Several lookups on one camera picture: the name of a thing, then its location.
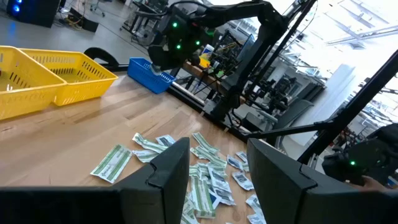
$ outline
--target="equipment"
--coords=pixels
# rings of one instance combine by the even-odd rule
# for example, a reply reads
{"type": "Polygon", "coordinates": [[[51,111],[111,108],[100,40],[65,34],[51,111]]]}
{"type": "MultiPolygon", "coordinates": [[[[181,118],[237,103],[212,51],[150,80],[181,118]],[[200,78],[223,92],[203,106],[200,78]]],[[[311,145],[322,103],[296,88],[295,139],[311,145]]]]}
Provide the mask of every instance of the equipment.
{"type": "Polygon", "coordinates": [[[248,141],[249,169],[268,224],[396,223],[397,192],[360,192],[283,155],[248,141]]]}
{"type": "Polygon", "coordinates": [[[7,13],[18,21],[51,28],[59,0],[8,0],[7,13]]]}
{"type": "Polygon", "coordinates": [[[325,156],[322,163],[325,174],[336,180],[349,180],[364,185],[362,175],[381,184],[398,169],[398,124],[378,129],[368,139],[352,147],[334,147],[335,153],[325,156]]]}
{"type": "Polygon", "coordinates": [[[75,22],[77,25],[81,26],[84,30],[90,31],[90,32],[96,32],[98,28],[98,23],[91,21],[81,15],[78,11],[76,11],[74,8],[70,8],[70,14],[68,15],[68,19],[71,20],[72,22],[75,22]]]}
{"type": "Polygon", "coordinates": [[[180,223],[189,138],[112,187],[2,187],[0,223],[180,223]]]}

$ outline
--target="metal pole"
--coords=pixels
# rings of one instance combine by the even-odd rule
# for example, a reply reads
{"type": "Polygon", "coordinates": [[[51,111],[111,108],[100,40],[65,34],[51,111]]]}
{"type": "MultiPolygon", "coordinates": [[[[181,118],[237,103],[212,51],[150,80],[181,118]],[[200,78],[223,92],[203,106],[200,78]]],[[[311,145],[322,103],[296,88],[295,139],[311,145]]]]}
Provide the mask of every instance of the metal pole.
{"type": "Polygon", "coordinates": [[[283,41],[280,43],[278,48],[276,48],[274,54],[271,55],[270,59],[262,68],[257,75],[256,79],[253,81],[253,84],[249,88],[249,91],[246,92],[245,98],[249,97],[249,93],[253,92],[254,87],[257,85],[257,83],[260,82],[266,71],[271,67],[272,63],[274,60],[278,57],[279,53],[282,51],[282,49],[285,47],[285,44],[289,41],[290,37],[294,34],[296,31],[297,27],[300,25],[300,23],[303,21],[304,17],[307,15],[307,13],[311,10],[312,6],[315,4],[317,0],[309,0],[308,3],[304,6],[304,10],[302,11],[301,15],[298,17],[296,23],[292,26],[292,28],[289,30],[283,41]]]}
{"type": "Polygon", "coordinates": [[[398,72],[398,50],[390,59],[373,75],[370,81],[359,91],[359,93],[348,103],[345,109],[335,117],[333,126],[323,130],[318,138],[308,147],[299,157],[298,161],[306,164],[315,153],[321,154],[329,143],[355,118],[357,114],[379,93],[380,90],[393,78],[398,72]]]}

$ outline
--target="workbench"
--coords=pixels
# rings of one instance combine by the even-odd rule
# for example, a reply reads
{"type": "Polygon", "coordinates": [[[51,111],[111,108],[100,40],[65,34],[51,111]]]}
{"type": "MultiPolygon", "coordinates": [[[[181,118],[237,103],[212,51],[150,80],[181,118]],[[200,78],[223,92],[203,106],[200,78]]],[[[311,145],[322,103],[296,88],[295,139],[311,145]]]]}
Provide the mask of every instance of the workbench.
{"type": "MultiPolygon", "coordinates": [[[[51,105],[36,113],[0,121],[1,186],[111,186],[90,172],[117,144],[131,150],[142,147],[132,141],[136,133],[155,141],[165,134],[175,140],[200,132],[220,156],[246,151],[246,144],[225,133],[199,113],[168,93],[153,94],[125,75],[119,74],[106,94],[63,107],[51,105]]],[[[190,153],[190,164],[208,162],[190,153]]],[[[116,181],[142,167],[132,156],[116,181]]],[[[255,192],[243,190],[232,178],[238,170],[226,167],[236,206],[219,204],[216,218],[198,219],[200,223],[249,223],[254,214],[245,203],[255,192]]]]}
{"type": "MultiPolygon", "coordinates": [[[[225,88],[223,88],[221,86],[221,82],[216,80],[215,77],[209,76],[206,73],[204,73],[203,72],[204,68],[194,66],[190,62],[185,62],[181,68],[191,75],[191,78],[185,85],[186,90],[188,90],[191,87],[193,81],[197,78],[205,85],[209,85],[209,87],[211,89],[209,94],[206,97],[207,99],[212,99],[212,97],[214,96],[214,94],[217,91],[220,92],[222,95],[227,94],[227,90],[225,90],[225,88]]],[[[170,72],[170,75],[172,75],[173,77],[176,77],[181,68],[172,69],[172,71],[170,72]]],[[[240,99],[241,99],[241,104],[245,102],[244,97],[241,96],[240,99]]]]}

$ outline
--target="yellow object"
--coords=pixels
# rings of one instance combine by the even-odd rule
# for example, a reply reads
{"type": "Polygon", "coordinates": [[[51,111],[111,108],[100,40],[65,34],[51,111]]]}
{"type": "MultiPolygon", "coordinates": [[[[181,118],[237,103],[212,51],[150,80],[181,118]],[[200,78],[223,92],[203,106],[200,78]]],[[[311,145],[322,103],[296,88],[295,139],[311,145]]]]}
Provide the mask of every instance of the yellow object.
{"type": "Polygon", "coordinates": [[[200,66],[202,68],[208,68],[210,66],[210,62],[208,60],[200,57],[200,66]]]}
{"type": "Polygon", "coordinates": [[[0,46],[0,120],[48,107],[64,85],[25,53],[0,46]]]}
{"type": "Polygon", "coordinates": [[[102,96],[113,81],[118,79],[80,52],[21,50],[67,82],[54,99],[58,106],[102,96]]]}

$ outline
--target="gray floor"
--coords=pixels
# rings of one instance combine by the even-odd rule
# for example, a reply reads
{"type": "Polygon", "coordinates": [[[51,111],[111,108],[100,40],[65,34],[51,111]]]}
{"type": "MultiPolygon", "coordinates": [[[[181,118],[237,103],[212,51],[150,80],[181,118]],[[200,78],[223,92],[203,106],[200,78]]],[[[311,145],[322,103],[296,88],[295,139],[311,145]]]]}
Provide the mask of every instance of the gray floor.
{"type": "MultiPolygon", "coordinates": [[[[4,12],[0,17],[0,44],[33,49],[70,50],[84,52],[89,47],[101,47],[114,55],[119,63],[128,63],[130,57],[149,58],[146,49],[130,42],[131,35],[120,31],[130,9],[118,0],[100,3],[106,16],[86,8],[85,16],[99,22],[95,33],[52,26],[51,29],[25,24],[8,18],[4,12]]],[[[84,6],[73,1],[71,7],[84,11],[84,6]]]]}

